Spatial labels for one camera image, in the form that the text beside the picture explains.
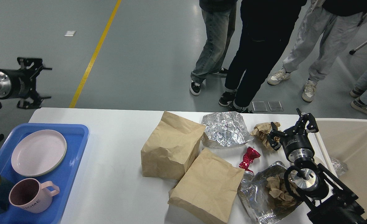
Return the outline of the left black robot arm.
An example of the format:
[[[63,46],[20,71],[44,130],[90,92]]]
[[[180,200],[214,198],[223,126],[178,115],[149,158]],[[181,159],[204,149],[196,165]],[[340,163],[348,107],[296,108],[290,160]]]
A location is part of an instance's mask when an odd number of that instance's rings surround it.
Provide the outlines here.
[[[36,91],[36,78],[42,70],[52,70],[43,65],[41,58],[18,57],[20,69],[0,69],[0,100],[20,98],[17,107],[21,109],[38,109],[44,99]]]

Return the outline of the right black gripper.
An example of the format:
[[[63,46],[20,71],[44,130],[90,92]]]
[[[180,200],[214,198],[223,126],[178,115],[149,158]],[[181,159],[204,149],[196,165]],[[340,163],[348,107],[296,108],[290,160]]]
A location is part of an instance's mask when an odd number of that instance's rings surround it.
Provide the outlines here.
[[[278,151],[283,146],[285,156],[291,163],[311,161],[314,149],[307,136],[308,133],[317,133],[319,128],[316,119],[311,113],[304,113],[296,109],[299,119],[292,128],[278,130],[274,122],[270,122],[271,131],[267,134],[267,141],[272,149]]]

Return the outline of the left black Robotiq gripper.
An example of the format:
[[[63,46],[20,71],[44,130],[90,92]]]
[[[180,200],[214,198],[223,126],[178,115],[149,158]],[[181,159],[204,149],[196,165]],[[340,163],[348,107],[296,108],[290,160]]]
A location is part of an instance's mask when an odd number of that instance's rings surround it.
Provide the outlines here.
[[[39,109],[43,100],[51,96],[41,96],[36,90],[30,90],[30,74],[39,75],[42,70],[52,68],[47,68],[38,57],[17,57],[17,62],[19,70],[0,69],[0,99],[21,98],[17,108]]]

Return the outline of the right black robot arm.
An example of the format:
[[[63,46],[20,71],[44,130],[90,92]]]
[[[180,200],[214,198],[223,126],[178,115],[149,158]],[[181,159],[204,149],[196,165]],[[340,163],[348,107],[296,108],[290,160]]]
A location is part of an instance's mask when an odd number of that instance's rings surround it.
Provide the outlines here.
[[[308,133],[319,131],[311,113],[297,108],[298,121],[279,131],[271,122],[267,140],[274,150],[284,149],[287,160],[293,163],[284,173],[285,187],[310,211],[307,217],[313,224],[367,224],[358,196],[321,163],[314,162],[314,149]]]

